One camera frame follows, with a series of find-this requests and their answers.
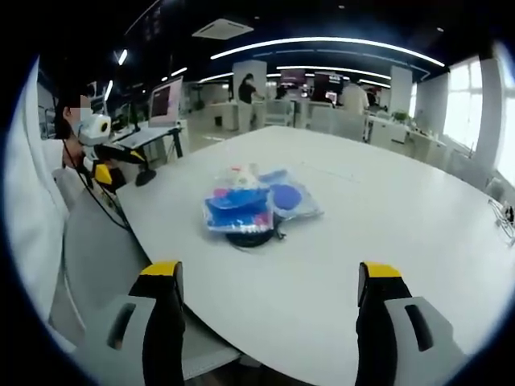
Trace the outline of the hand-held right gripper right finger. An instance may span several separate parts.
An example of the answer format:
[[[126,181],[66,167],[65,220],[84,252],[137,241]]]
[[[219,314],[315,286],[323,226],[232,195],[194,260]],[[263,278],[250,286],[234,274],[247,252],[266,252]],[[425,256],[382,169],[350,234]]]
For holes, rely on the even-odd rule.
[[[451,323],[391,265],[359,266],[356,385],[444,385],[466,363]]]

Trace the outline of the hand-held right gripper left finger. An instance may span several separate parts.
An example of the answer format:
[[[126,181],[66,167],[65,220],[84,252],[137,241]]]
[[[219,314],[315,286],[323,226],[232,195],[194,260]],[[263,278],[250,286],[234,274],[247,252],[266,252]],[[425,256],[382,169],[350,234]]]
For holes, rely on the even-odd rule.
[[[96,385],[183,385],[183,267],[146,267],[87,322],[74,360]]]

